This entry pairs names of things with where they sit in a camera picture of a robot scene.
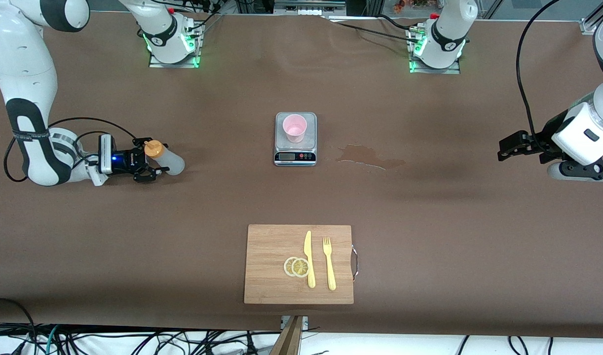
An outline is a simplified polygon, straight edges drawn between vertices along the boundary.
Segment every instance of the wooden cutting board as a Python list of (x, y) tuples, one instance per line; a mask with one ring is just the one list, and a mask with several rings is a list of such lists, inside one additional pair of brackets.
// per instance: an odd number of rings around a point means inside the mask
[[(306, 232), (312, 233), (312, 260), (315, 288), (306, 278), (284, 272), (284, 261), (291, 256), (306, 259), (303, 253)], [(323, 239), (333, 246), (332, 260), (337, 288), (328, 289)], [(263, 305), (351, 305), (354, 285), (350, 266), (352, 228), (349, 225), (249, 225), (245, 303)]]

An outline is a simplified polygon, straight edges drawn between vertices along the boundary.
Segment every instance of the cutting board handle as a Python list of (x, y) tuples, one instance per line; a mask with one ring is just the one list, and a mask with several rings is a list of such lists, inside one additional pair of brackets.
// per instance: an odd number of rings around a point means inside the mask
[(355, 266), (356, 266), (356, 270), (355, 272), (353, 272), (352, 275), (352, 282), (356, 281), (356, 276), (358, 275), (358, 252), (356, 252), (356, 249), (354, 248), (354, 244), (352, 244), (352, 254), (354, 254), (355, 257)]

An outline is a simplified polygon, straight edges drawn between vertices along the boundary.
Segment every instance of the bottle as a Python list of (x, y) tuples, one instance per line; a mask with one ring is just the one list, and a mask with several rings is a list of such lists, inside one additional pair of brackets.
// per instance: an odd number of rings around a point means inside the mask
[(167, 171), (170, 175), (179, 175), (185, 168), (185, 161), (182, 157), (174, 154), (158, 140), (146, 142), (144, 153), (155, 160), (155, 162), (159, 163), (159, 166), (162, 168), (170, 168), (170, 170)]

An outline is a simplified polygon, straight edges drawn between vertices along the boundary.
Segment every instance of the teal cable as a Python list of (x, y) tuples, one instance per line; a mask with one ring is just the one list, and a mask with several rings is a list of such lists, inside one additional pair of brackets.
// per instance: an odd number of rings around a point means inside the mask
[(51, 339), (54, 337), (54, 333), (56, 332), (56, 328), (58, 328), (59, 324), (56, 324), (49, 332), (49, 337), (47, 337), (47, 345), (45, 346), (45, 353), (49, 355), (49, 348), (51, 347)]

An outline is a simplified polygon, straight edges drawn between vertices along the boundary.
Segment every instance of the bottle cap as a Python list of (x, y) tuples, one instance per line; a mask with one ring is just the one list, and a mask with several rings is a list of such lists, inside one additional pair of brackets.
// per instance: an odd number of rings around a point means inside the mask
[(163, 155), (166, 147), (161, 144), (158, 140), (151, 140), (146, 143), (144, 146), (144, 153), (148, 155), (150, 158), (157, 159)]

